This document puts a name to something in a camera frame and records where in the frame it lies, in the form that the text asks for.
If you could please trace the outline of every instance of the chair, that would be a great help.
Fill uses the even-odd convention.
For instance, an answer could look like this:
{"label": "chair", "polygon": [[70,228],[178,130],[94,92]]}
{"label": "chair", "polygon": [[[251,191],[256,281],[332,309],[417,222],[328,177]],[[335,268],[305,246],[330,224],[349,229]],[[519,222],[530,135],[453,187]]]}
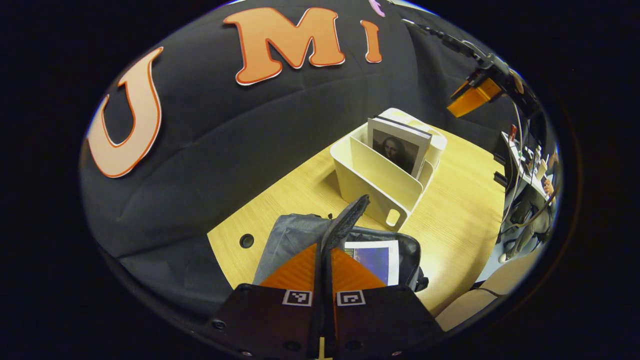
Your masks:
{"label": "chair", "polygon": [[480,288],[470,290],[454,300],[436,316],[442,330],[449,331],[459,326],[497,298],[511,293],[529,273],[540,254],[538,250],[509,261],[491,274]]}

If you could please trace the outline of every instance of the light wood tabletop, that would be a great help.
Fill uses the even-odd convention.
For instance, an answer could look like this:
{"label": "light wood tabletop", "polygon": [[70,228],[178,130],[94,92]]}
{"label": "light wood tabletop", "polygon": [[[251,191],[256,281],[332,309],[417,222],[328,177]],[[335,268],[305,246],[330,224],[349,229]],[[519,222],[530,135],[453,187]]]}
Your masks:
{"label": "light wood tabletop", "polygon": [[[422,200],[401,233],[420,242],[420,266],[429,286],[416,295],[433,316],[470,289],[487,262],[502,220],[504,173],[486,150],[435,127],[447,148]],[[208,233],[209,243],[231,287],[251,283],[269,233],[280,215],[337,216],[348,204],[340,197],[330,146],[264,190]],[[388,230],[367,215],[357,226]],[[251,234],[254,244],[240,246]]]}

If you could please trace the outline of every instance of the white desk organizer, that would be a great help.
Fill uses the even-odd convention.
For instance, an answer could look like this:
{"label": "white desk organizer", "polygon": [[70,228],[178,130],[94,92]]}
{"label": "white desk organizer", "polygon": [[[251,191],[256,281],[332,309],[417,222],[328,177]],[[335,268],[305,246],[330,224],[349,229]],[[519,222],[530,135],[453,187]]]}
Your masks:
{"label": "white desk organizer", "polygon": [[365,214],[389,229],[399,231],[431,183],[447,139],[439,131],[401,110],[390,108],[380,115],[433,135],[418,179],[366,145],[367,124],[338,140],[330,152],[342,198],[352,202],[369,194],[371,203]]}

